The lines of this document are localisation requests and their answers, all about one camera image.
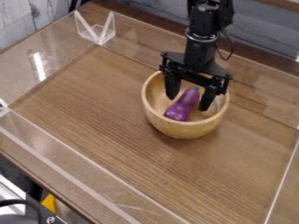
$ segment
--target eggplant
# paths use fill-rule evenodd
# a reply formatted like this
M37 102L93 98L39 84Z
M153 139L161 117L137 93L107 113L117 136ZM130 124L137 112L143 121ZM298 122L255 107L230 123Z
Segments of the eggplant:
M187 122L194 107L201 99L199 87L186 89L178 102L165 111L163 116L181 122Z

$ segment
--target wooden table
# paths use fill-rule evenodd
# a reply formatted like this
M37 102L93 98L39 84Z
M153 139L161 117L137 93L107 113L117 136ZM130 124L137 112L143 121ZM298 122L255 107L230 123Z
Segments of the wooden table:
M91 23L109 14L99 3L81 11ZM138 43L155 39L150 29L142 31ZM122 37L117 40L127 47ZM157 38L153 48L138 44L138 57L159 61L157 48L169 41ZM0 134L2 153L93 222L155 223L158 217L159 223L177 223L179 216L178 223L265 223L298 141L299 80L297 73L238 55L221 63L235 74L226 119L206 137L177 140L151 126L143 111L142 86L155 69L93 45L12 106L73 149L41 138L33 128L25 138L37 153ZM150 199L137 204L135 191ZM154 210L153 200L167 214ZM297 197L287 202L295 207ZM133 214L131 221L119 208ZM278 212L281 223L294 223L287 211Z

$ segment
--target yellow object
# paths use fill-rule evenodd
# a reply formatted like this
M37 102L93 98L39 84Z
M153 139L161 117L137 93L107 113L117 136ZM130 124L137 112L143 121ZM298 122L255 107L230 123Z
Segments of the yellow object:
M190 87L194 87L194 84L183 80L182 91L171 101L165 93L165 75L162 72L157 72L145 82L142 92L145 112L151 124L167 136L183 139L203 137L211 133L219 126L230 106L230 93L227 93L217 96L209 111L201 112L197 107L191 112L189 122L178 122L165 117L165 111L178 101L183 91Z
M50 211L53 211L57 214L57 201L51 194L46 197L42 204Z

